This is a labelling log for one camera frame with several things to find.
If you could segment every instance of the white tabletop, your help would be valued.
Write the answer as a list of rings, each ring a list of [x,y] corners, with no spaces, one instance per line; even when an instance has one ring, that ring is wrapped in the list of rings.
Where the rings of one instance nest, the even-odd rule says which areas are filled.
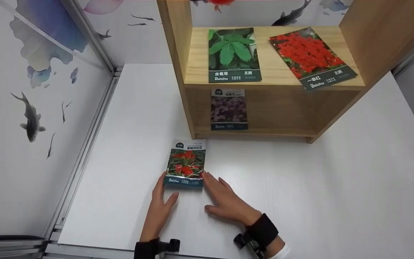
[[[59,243],[132,250],[174,138],[189,133],[171,64],[126,64]],[[391,74],[314,144],[208,140],[205,169],[267,213],[295,258],[414,258],[414,116]],[[207,203],[182,190],[162,239],[252,258]]]

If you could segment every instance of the pink flower painting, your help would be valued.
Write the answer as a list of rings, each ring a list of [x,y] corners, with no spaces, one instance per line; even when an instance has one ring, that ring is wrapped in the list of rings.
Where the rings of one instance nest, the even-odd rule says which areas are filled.
[[[124,0],[89,0],[84,10],[93,14],[112,13],[124,2]]]

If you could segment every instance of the seed packet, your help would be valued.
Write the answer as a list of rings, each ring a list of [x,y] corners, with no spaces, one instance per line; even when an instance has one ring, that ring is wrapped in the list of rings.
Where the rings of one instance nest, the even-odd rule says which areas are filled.
[[[174,140],[164,184],[202,187],[206,140]]]
[[[208,33],[208,81],[261,81],[253,28],[210,29]]]
[[[210,116],[212,131],[248,129],[245,90],[212,89]]]
[[[311,27],[269,39],[308,92],[357,76]]]

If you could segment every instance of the wrist strap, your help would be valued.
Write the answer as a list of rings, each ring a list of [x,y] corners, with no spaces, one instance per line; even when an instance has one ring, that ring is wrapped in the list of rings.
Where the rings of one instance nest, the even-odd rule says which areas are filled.
[[[134,259],[154,258],[159,254],[159,238],[135,244]]]
[[[246,226],[246,231],[250,237],[255,240],[262,251],[266,251],[266,247],[276,239],[279,231],[265,213],[253,223],[251,226]]]

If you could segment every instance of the human hand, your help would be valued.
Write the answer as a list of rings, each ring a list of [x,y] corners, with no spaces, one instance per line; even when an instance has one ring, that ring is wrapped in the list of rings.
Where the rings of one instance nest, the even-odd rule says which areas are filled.
[[[252,225],[261,217],[261,212],[239,198],[221,177],[217,180],[209,172],[204,172],[203,177],[204,187],[215,203],[215,206],[205,205],[204,208],[209,214],[233,220],[245,226]]]
[[[145,223],[143,225],[140,242],[148,242],[158,238],[161,230],[169,218],[172,207],[177,202],[179,193],[173,193],[166,203],[164,203],[164,172],[157,180],[153,189],[151,203],[149,204],[148,213],[146,214]]]

